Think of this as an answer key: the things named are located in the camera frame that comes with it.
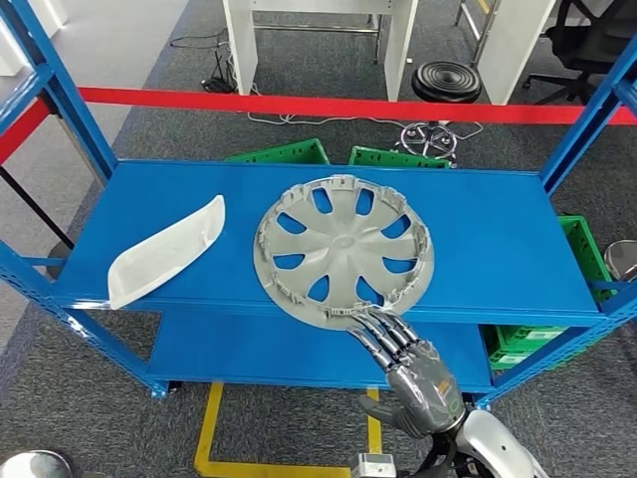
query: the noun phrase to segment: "black pole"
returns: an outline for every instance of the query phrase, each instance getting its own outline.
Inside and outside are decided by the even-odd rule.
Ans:
[[[73,249],[75,244],[73,241],[69,238],[66,234],[65,234],[62,229],[57,226],[53,219],[47,215],[42,207],[38,205],[37,202],[33,200],[32,197],[29,196],[28,192],[25,191],[22,186],[18,184],[18,182],[14,179],[14,176],[9,174],[9,171],[5,169],[2,166],[0,166],[0,177],[5,179],[7,184],[11,187],[11,189],[16,191],[17,195],[20,196],[22,200],[26,202],[29,207],[30,207],[33,212],[38,214],[40,219],[45,221],[45,224],[49,226],[49,228],[57,236],[58,236],[62,242],[65,243],[68,248]]]

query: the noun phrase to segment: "black chair base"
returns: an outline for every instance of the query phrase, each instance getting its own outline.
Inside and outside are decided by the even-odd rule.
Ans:
[[[587,105],[590,100],[591,95],[592,95],[592,92],[595,91],[595,86],[588,82],[589,77],[590,73],[582,73],[575,79],[532,74],[528,75],[527,79],[522,83],[522,88],[525,90],[531,88],[531,81],[549,83],[551,85],[563,87],[552,95],[549,95],[546,98],[536,102],[536,105],[546,105],[560,98],[566,98],[568,102],[573,102],[577,98],[580,99],[583,105]]]
[[[458,136],[439,121],[413,122],[402,129],[395,150],[402,147],[416,156],[446,159],[449,167],[456,167]]]

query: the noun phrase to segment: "blue shelf board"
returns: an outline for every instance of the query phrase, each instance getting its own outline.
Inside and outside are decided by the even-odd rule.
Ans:
[[[254,271],[259,221],[291,185],[353,174],[402,194],[429,227],[435,271],[412,322],[592,326],[590,296],[535,173],[335,165],[122,161],[85,223],[53,296],[66,307],[107,309],[106,272],[118,254],[207,204],[226,199],[209,250],[132,304],[197,304],[232,315],[279,314]]]
[[[414,329],[432,341],[463,391],[493,389],[477,326],[431,323]],[[317,329],[283,314],[220,317],[195,307],[162,316],[148,372],[180,381],[387,387],[371,356],[346,332]]]

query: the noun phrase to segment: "white table leg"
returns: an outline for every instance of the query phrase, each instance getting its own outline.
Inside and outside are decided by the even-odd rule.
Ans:
[[[390,102],[399,99],[417,6],[417,0],[401,0],[395,1],[392,9],[392,26],[385,54],[385,81]]]
[[[250,94],[258,62],[251,6],[251,0],[223,0],[240,95]]]
[[[494,105],[506,105],[556,0],[506,0],[482,41],[477,69]]]

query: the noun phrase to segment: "lower shelf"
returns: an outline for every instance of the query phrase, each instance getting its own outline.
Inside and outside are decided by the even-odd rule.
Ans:
[[[492,389],[478,326],[416,324],[432,341],[464,392]],[[386,387],[362,346],[343,332],[312,328],[286,316],[216,317],[214,310],[165,313],[149,372],[154,378],[294,386]]]

